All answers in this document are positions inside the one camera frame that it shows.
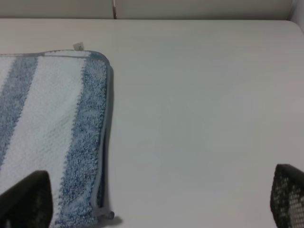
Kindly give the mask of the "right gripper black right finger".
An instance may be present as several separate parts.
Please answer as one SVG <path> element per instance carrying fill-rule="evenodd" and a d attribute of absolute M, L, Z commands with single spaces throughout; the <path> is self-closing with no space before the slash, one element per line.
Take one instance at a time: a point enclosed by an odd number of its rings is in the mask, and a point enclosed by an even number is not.
<path fill-rule="evenodd" d="M 304 172 L 290 164 L 275 168 L 270 209 L 278 228 L 304 226 Z"/>

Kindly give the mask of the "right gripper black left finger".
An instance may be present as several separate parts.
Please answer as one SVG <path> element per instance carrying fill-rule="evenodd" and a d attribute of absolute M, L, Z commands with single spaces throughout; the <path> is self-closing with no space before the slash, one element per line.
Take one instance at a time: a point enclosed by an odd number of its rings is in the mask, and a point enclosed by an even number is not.
<path fill-rule="evenodd" d="M 0 195 L 2 228 L 48 228 L 53 216 L 47 171 L 35 171 Z"/>

